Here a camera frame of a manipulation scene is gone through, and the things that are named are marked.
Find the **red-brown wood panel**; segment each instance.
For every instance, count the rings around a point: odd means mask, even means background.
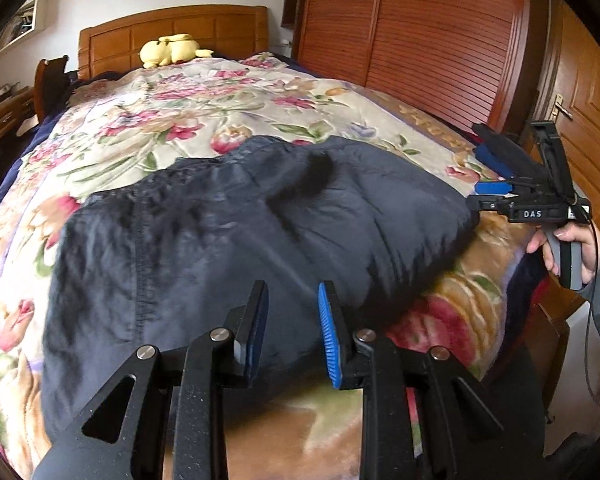
[[[364,84],[379,0],[306,0],[298,60],[324,76]]]
[[[486,122],[514,0],[380,0],[366,85],[468,129]]]

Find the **person's arm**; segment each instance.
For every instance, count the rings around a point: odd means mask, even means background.
[[[556,230],[555,235],[563,242],[578,241],[582,243],[582,283],[586,283],[587,285],[579,293],[587,301],[591,301],[593,295],[593,320],[600,334],[600,231],[597,227],[595,229],[598,238],[598,269],[595,268],[596,245],[590,226],[577,225],[570,222],[565,227]],[[558,265],[554,261],[551,247],[549,247],[544,233],[538,230],[526,247],[526,252],[533,253],[540,247],[542,247],[542,256],[544,257],[546,268],[549,272],[558,275]],[[593,294],[593,277],[596,272],[598,272],[595,280],[596,291]]]

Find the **yellow plush toy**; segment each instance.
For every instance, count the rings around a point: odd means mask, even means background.
[[[189,34],[175,34],[145,43],[140,49],[140,59],[145,68],[154,68],[190,61],[195,57],[211,57],[213,52],[213,50],[200,49],[198,42]]]

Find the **headboard panel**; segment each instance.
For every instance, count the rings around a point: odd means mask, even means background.
[[[138,52],[150,40],[190,34],[200,48],[237,59],[269,47],[267,7],[198,5],[149,10],[80,31],[78,77],[142,66]]]

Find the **silver bolt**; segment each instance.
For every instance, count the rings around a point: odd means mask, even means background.
[[[429,352],[436,361],[446,361],[451,357],[451,352],[443,346],[433,346]]]
[[[211,341],[224,341],[231,335],[231,332],[226,328],[220,327],[213,329],[209,335],[211,336]]]
[[[356,332],[356,337],[363,343],[371,343],[376,339],[376,333],[370,328],[361,328]]]
[[[151,345],[141,346],[136,352],[138,359],[151,359],[155,355],[155,348]]]

